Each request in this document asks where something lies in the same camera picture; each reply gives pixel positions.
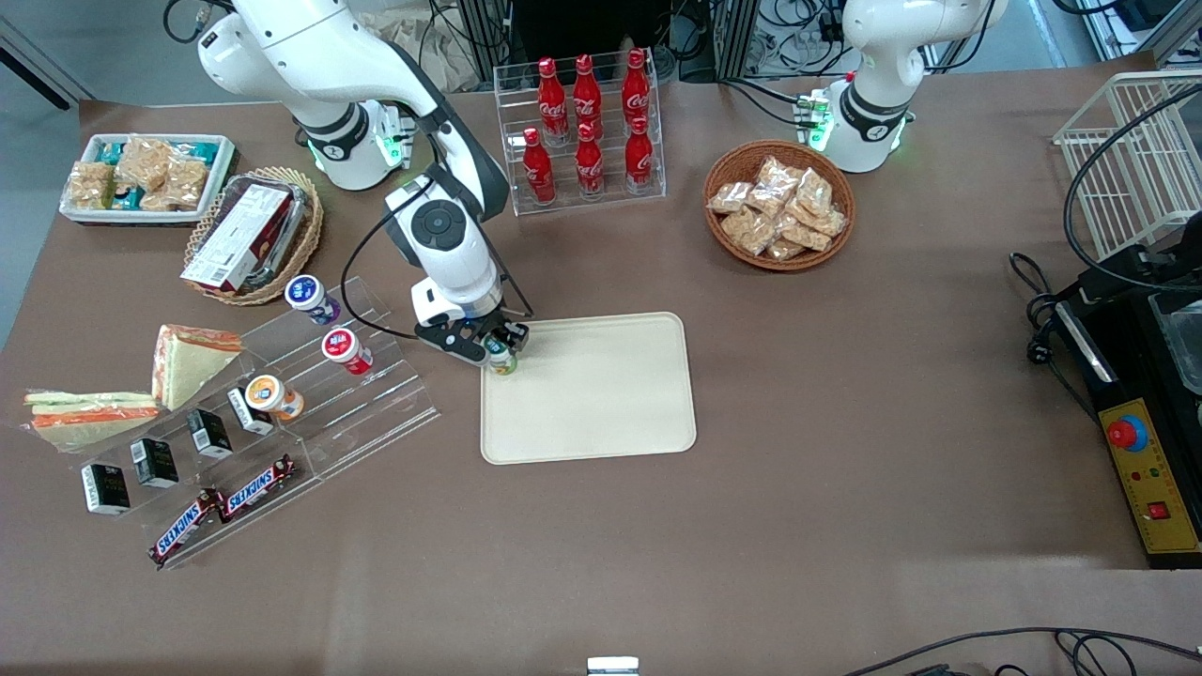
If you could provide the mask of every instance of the white tray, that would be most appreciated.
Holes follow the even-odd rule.
[[[697,439],[672,313],[530,322],[517,370],[482,370],[480,451],[493,464],[676,453]]]
[[[225,183],[226,173],[230,171],[230,162],[233,161],[233,142],[225,136],[214,134],[138,134],[149,138],[157,138],[168,143],[216,143],[218,155],[209,167],[209,178],[204,182],[204,191],[201,192],[201,201],[197,202],[196,210],[192,212],[139,212],[121,209],[76,209],[59,206],[59,213],[76,223],[113,223],[126,225],[155,225],[155,224],[188,224],[201,220],[204,212],[209,209],[216,200],[221,185]],[[129,134],[97,134],[88,140],[88,146],[79,156],[81,162],[91,162],[100,154],[100,148],[105,143],[125,143],[130,140]]]

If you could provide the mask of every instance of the sandwich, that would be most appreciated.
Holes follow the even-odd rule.
[[[36,392],[25,395],[25,405],[32,407],[34,432],[60,451],[95,444],[159,415],[154,398],[138,392]]]
[[[150,393],[167,410],[175,410],[239,352],[242,337],[237,333],[165,324],[155,344]]]

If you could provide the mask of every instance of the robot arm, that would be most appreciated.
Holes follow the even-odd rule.
[[[835,83],[825,153],[843,171],[871,171],[888,156],[923,78],[918,47],[962,40],[998,23],[1008,0],[847,0],[843,31],[862,61]]]
[[[505,208],[508,179],[429,77],[407,53],[359,26],[345,1],[234,0],[234,7],[198,43],[207,72],[231,91],[287,106],[339,160],[323,164],[335,183],[335,174],[355,173],[364,179],[357,185],[375,177],[361,185],[370,188],[391,171],[379,174],[370,148],[361,153],[376,124],[374,106],[382,107],[376,100],[413,112],[445,162],[385,198],[386,231],[429,275],[412,290],[416,333],[477,366],[490,352],[520,350],[526,328],[502,316],[501,277],[478,226]]]

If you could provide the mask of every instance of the table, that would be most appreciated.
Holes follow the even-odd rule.
[[[1025,361],[1028,292],[1006,266],[1018,249],[1057,285],[1079,271],[1048,140],[1121,69],[930,78],[897,155],[851,179],[852,239],[803,274],[758,272],[710,239],[712,162],[787,135],[713,85],[662,90],[665,200],[489,221],[541,318],[684,320],[698,427],[685,453],[489,466],[478,373],[415,345],[442,417],[196,565],[155,574],[136,528],[84,512],[65,458],[5,431],[0,664],[579,674],[589,656],[629,653],[649,676],[841,674],[1017,624],[1196,645],[1202,573],[1143,569],[1100,434]],[[499,153],[492,99],[454,105]],[[317,178],[274,105],[91,103],[82,118],[84,137],[224,134],[243,168]],[[316,274],[337,277],[388,189],[319,186]],[[4,396],[145,389],[160,324],[245,331],[285,310],[226,308],[178,283],[186,237],[55,223],[0,355]],[[419,273],[389,243],[358,272],[404,314]],[[1059,659],[1045,638],[977,641],[886,674],[1011,660],[1047,672]]]

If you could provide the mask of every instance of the clear acrylic rack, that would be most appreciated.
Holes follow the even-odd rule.
[[[165,568],[183,565],[438,417],[426,385],[405,360],[397,339],[362,325],[345,309],[349,296],[361,316],[382,324],[388,315],[383,303],[357,277],[346,283],[345,292],[335,287],[331,293],[344,303],[337,324],[319,326],[305,314],[290,310],[245,333],[245,351],[185,405],[145,427],[108,439],[107,447],[99,453],[72,456],[72,468],[77,473],[83,466],[97,462],[121,468],[131,509],[115,518],[138,522],[147,547],[162,536],[202,488],[216,488],[228,496],[284,455],[296,463],[292,476],[257,500],[242,517],[222,524],[210,514],[210,520],[191,534]],[[352,375],[322,356],[321,339],[335,326],[355,331],[371,351],[373,366],[367,374]],[[244,431],[226,397],[232,387],[245,386],[260,373],[279,376],[305,398],[304,410],[296,420],[276,421],[267,435]],[[221,417],[233,455],[214,459],[196,452],[188,429],[188,414],[197,408]],[[130,443],[144,437],[171,445],[179,473],[179,482],[174,486],[138,485]],[[248,546],[254,544],[248,540]],[[154,564],[148,559],[147,565]]]
[[[510,189],[516,215],[554,212],[593,204],[611,204],[631,200],[648,200],[667,195],[667,168],[664,164],[664,130],[660,114],[660,89],[655,73],[655,59],[647,52],[647,79],[651,85],[648,94],[647,136],[651,140],[653,164],[651,189],[645,195],[626,191],[626,135],[623,131],[621,81],[626,76],[626,53],[611,52],[593,54],[593,72],[601,87],[601,125],[603,136],[597,142],[605,165],[606,190],[600,200],[585,201],[581,197],[576,182],[576,114],[572,111],[572,84],[576,78],[575,59],[557,59],[555,72],[564,83],[569,108],[567,143],[554,148],[547,146],[551,171],[555,178],[555,201],[540,207],[525,178],[522,158],[525,155],[525,138],[522,131],[535,128],[543,131],[538,114],[538,64],[514,64],[493,69],[493,91],[496,96],[496,115],[501,125],[501,143],[505,147],[505,167],[510,174]]]

